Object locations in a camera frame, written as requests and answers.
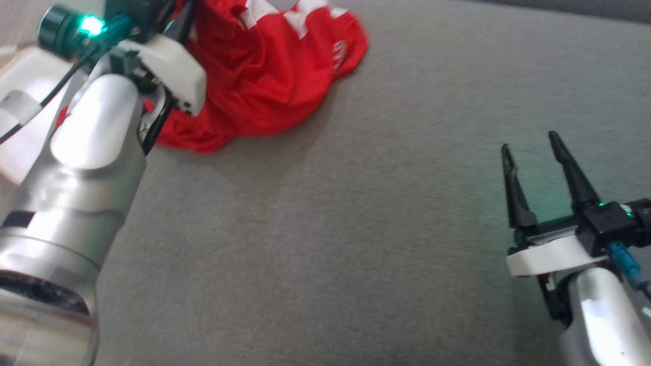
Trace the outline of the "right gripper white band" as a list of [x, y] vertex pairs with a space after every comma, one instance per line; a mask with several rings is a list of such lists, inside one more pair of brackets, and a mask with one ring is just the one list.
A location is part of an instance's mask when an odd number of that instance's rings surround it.
[[[571, 207], [578, 213], [602, 203], [583, 169], [563, 142], [560, 134], [549, 131], [550, 145], [567, 181]], [[576, 219], [563, 217], [538, 223], [529, 209], [518, 177], [518, 166], [511, 148], [501, 148], [503, 178], [509, 226], [514, 230], [514, 245], [509, 248], [507, 267], [514, 277], [534, 277], [550, 317], [570, 326], [574, 315], [569, 293], [570, 280], [586, 268], [608, 269], [606, 257], [593, 258], [579, 243]]]

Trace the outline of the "grey sofa seat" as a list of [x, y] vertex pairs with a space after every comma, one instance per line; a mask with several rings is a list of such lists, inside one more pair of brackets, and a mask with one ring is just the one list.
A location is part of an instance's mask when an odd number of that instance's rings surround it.
[[364, 61], [284, 134], [158, 149], [98, 285], [102, 348], [153, 366], [561, 366], [509, 275], [500, 148], [568, 214], [558, 131], [608, 201], [651, 198], [651, 26], [343, 0]]

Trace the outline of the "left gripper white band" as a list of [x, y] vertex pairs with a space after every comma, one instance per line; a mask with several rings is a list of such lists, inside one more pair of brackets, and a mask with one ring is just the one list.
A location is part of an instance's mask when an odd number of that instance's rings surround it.
[[108, 61], [142, 97], [153, 98], [137, 131], [145, 155], [174, 109], [197, 116], [204, 106], [207, 76], [186, 48], [196, 9], [197, 0], [105, 0], [108, 19], [124, 14], [133, 20], [132, 34], [109, 51]]

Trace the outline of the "red and white jersey shirt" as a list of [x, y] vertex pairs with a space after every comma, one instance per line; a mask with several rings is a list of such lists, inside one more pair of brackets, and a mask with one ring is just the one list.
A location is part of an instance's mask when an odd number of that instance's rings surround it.
[[[205, 70], [205, 102], [197, 116], [171, 111], [155, 144], [212, 153], [235, 137], [302, 122], [360, 64], [368, 38], [356, 14], [329, 0], [288, 10], [268, 0], [198, 0], [186, 48]], [[78, 60], [59, 86], [100, 58]]]

